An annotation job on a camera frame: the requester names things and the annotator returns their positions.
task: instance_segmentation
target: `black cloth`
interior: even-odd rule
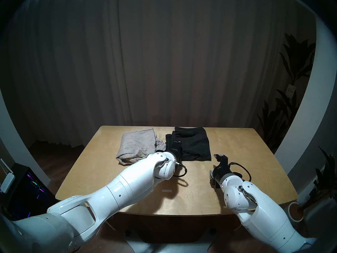
[[[174,141],[182,143],[182,161],[210,161],[210,143],[204,128],[175,127],[172,134],[166,134],[166,150]]]

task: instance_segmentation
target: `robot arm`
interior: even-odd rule
[[[40,248],[38,252],[76,249],[97,234],[106,219],[145,198],[158,183],[170,179],[177,163],[177,157],[171,152],[150,154],[89,195],[60,201],[43,215],[5,221],[18,241],[33,252],[36,252],[34,247]]]
[[[243,181],[229,169],[227,157],[211,172],[224,192],[225,204],[256,239],[280,253],[295,252],[316,239],[304,238],[291,225],[284,210],[250,181]]]

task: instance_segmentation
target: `wooden floor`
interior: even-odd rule
[[[53,194],[56,194],[83,149],[83,146],[71,148],[47,142],[35,142],[29,148],[32,156],[51,179],[49,189]],[[185,243],[198,240],[207,228],[217,230],[217,237],[209,247],[208,253],[275,252],[255,240],[241,226],[235,215],[159,217],[125,213],[117,213],[109,218],[97,236],[77,252],[131,253],[133,250],[124,239],[124,232],[127,229],[136,231],[140,238],[148,243]]]

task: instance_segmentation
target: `curtain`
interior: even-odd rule
[[[101,125],[254,127],[287,74],[294,0],[26,0],[1,58],[38,140]]]

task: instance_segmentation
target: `gray cloth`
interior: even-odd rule
[[[154,133],[153,128],[124,133],[116,159],[123,165],[145,159],[157,150],[165,150],[166,144]]]

